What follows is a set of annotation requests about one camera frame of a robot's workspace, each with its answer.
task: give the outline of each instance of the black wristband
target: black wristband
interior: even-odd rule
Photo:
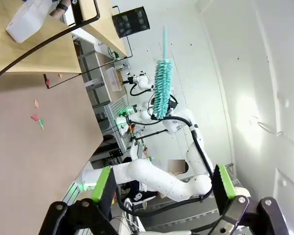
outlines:
[[[56,8],[60,8],[60,9],[64,10],[64,12],[66,12],[68,10],[68,7],[62,3],[59,3]]]

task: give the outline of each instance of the white plastic container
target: white plastic container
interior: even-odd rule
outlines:
[[[112,67],[107,69],[106,73],[111,83],[112,91],[117,92],[122,90],[117,70],[114,67]]]
[[[51,5],[52,0],[27,0],[16,12],[6,31],[17,43],[24,42],[41,28]]]

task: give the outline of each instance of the small debris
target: small debris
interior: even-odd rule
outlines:
[[[41,129],[44,130],[44,120],[39,119],[38,121],[39,121],[39,125],[40,125]]]
[[[38,104],[37,100],[34,100],[34,104],[35,104],[35,108],[39,109],[39,104]]]
[[[32,118],[33,120],[35,120],[35,121],[38,121],[38,117],[37,117],[37,115],[33,115],[33,116],[31,116],[31,118]]]

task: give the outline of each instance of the wall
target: wall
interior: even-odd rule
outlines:
[[[274,196],[294,233],[294,0],[196,7],[224,84],[238,179],[255,198]]]
[[[148,75],[154,75],[156,61],[162,58],[162,27],[167,26],[168,56],[174,64],[173,93],[179,102],[177,110],[188,108],[194,113],[205,139],[205,150],[214,164],[231,163],[231,129],[228,128],[227,110],[223,106],[223,88],[220,88],[203,27],[194,8],[195,1],[113,0],[112,4],[118,5],[121,11],[143,5],[147,12],[150,30],[129,36],[133,50],[133,57],[129,59],[132,74],[143,70]],[[128,101],[133,105],[149,100],[150,96],[147,93],[139,96],[138,100],[129,96]],[[142,134],[163,128],[162,124],[157,124],[146,128]],[[173,136],[162,133],[146,139],[151,155],[160,160],[164,170],[167,170],[168,159],[184,159],[192,142],[188,128]],[[180,177],[192,174],[190,170]]]

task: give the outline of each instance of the fluffy teal bristles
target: fluffy teal bristles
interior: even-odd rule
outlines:
[[[153,105],[153,114],[157,119],[162,119],[168,111],[171,78],[172,78],[172,62],[166,59],[167,56],[167,29],[163,29],[163,57],[164,59],[157,62],[155,76],[155,102]]]

